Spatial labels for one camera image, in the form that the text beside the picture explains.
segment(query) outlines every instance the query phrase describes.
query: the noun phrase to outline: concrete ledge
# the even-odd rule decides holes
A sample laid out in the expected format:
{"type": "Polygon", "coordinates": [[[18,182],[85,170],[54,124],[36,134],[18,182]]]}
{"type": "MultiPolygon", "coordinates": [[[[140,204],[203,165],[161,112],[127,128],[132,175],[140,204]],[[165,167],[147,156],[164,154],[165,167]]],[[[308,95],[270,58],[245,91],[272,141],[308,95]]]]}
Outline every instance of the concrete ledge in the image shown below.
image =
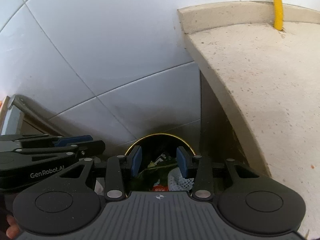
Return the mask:
{"type": "MultiPolygon", "coordinates": [[[[182,8],[178,12],[184,33],[243,23],[271,24],[274,18],[270,2],[211,3],[182,8]]],[[[284,4],[284,21],[320,24],[320,12],[284,4]]]]}
{"type": "Polygon", "coordinates": [[[252,168],[298,192],[320,236],[320,25],[237,24],[185,34],[252,168]]]}

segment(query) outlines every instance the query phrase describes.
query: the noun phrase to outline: white tiled wall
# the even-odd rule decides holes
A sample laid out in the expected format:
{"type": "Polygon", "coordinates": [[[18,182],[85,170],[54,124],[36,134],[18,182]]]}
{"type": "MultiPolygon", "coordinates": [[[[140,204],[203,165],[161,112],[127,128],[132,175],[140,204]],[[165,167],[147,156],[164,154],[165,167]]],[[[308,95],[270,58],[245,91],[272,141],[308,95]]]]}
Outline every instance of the white tiled wall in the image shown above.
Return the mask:
{"type": "Polygon", "coordinates": [[[199,71],[176,10],[223,1],[238,0],[0,0],[0,97],[29,97],[68,132],[104,139],[108,155],[165,130],[196,148],[199,71]]]}

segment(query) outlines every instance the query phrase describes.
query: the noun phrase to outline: metal screw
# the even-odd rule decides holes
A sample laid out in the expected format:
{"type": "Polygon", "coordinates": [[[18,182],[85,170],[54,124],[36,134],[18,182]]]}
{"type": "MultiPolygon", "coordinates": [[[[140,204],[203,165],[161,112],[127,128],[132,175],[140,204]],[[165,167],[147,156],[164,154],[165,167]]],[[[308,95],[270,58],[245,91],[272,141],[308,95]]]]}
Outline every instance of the metal screw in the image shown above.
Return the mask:
{"type": "Polygon", "coordinates": [[[195,195],[199,198],[207,198],[211,196],[211,193],[207,190],[197,190],[195,195]]]}
{"type": "Polygon", "coordinates": [[[119,198],[122,196],[122,192],[120,190],[114,189],[107,192],[107,196],[111,198],[119,198]]]}

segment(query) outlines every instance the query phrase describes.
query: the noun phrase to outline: human hand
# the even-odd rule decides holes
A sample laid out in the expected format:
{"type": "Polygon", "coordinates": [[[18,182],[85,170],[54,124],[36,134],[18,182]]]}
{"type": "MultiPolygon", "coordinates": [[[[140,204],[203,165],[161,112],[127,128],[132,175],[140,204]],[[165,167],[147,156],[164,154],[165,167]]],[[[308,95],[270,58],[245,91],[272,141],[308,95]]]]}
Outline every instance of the human hand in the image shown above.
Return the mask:
{"type": "Polygon", "coordinates": [[[9,224],[9,228],[6,231],[6,235],[10,239],[14,239],[20,232],[17,222],[11,215],[7,215],[7,222],[9,224]]]}

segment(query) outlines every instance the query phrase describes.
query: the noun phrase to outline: yellow pipe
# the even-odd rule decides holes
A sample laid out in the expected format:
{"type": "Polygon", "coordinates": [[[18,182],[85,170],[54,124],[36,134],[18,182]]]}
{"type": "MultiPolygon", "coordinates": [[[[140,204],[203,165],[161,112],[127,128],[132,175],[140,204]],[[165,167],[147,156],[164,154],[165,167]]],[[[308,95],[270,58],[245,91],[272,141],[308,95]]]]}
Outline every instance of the yellow pipe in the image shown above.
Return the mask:
{"type": "Polygon", "coordinates": [[[275,8],[275,21],[273,27],[278,31],[282,31],[283,28],[283,5],[282,0],[273,0],[275,8]]]}

